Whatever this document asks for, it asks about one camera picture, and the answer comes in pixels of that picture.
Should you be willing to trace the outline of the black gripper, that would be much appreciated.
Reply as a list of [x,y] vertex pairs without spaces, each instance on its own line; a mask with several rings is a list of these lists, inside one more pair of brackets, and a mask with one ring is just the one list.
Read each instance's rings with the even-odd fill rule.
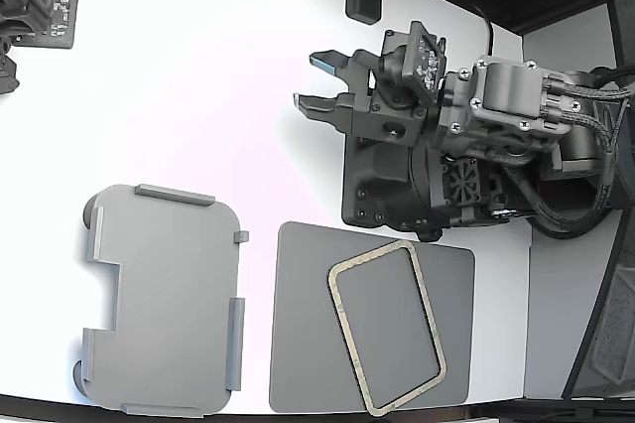
[[[353,116],[353,94],[347,92],[333,98],[295,93],[296,108],[307,119],[328,123],[341,133],[415,146],[428,118],[439,112],[446,39],[426,30],[412,30],[388,33],[384,42],[396,39],[404,42],[379,56],[365,50],[353,54],[352,63],[362,66],[362,89],[355,93],[362,100],[362,109]],[[354,69],[349,56],[327,50],[311,53],[309,60],[350,91]]]

